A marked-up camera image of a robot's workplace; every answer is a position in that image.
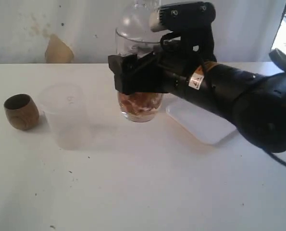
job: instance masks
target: brown food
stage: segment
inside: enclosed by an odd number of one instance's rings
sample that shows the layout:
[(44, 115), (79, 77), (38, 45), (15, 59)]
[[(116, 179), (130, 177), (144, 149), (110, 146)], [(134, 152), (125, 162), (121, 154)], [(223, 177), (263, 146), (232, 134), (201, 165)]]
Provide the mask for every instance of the brown food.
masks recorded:
[(134, 93), (124, 95), (118, 93), (119, 105), (123, 112), (145, 116), (156, 112), (162, 102), (163, 94), (159, 93)]

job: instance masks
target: clear glass jar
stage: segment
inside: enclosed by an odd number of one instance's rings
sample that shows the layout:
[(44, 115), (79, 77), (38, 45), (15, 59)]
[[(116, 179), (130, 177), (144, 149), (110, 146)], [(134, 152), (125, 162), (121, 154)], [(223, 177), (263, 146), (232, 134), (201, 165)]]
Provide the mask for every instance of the clear glass jar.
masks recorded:
[[(160, 5), (160, 0), (134, 0), (123, 12), (116, 28), (116, 53), (119, 55), (137, 54), (138, 57), (154, 51), (160, 45), (165, 32), (153, 33), (149, 26), (151, 13)], [(123, 115), (133, 122), (152, 120), (162, 102), (163, 94), (118, 93), (118, 101)]]

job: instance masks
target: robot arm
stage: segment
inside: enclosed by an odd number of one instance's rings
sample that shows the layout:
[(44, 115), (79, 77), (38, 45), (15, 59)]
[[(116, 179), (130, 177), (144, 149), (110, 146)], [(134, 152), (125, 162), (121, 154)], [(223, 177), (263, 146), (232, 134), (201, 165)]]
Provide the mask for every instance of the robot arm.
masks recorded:
[(162, 50), (140, 59), (109, 56), (115, 88), (135, 92), (172, 93), (234, 124), (252, 144), (271, 153), (286, 151), (286, 56), (271, 52), (284, 72), (266, 77), (216, 62), (211, 3), (193, 2), (160, 7), (151, 29), (170, 29)]

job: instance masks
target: white wall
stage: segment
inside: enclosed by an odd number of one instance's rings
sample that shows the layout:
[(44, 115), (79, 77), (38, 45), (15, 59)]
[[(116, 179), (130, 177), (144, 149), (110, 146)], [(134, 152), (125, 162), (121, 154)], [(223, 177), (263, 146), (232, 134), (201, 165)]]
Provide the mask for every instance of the white wall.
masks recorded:
[[(49, 34), (74, 52), (76, 63), (107, 62), (114, 29), (130, 0), (0, 0), (0, 63), (43, 63)], [(266, 60), (286, 0), (211, 0), (220, 61)]]

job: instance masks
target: white table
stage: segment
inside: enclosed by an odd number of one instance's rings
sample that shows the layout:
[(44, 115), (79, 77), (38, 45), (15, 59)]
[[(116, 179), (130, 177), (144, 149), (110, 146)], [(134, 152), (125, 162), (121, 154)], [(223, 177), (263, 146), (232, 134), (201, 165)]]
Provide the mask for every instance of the white table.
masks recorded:
[[(8, 97), (36, 100), (61, 81), (87, 96), (88, 151), (61, 150), (47, 124), (21, 132), (4, 115)], [(107, 64), (0, 65), (0, 231), (286, 231), (286, 168), (238, 134), (200, 143), (165, 113), (175, 99), (136, 124), (120, 113)]]

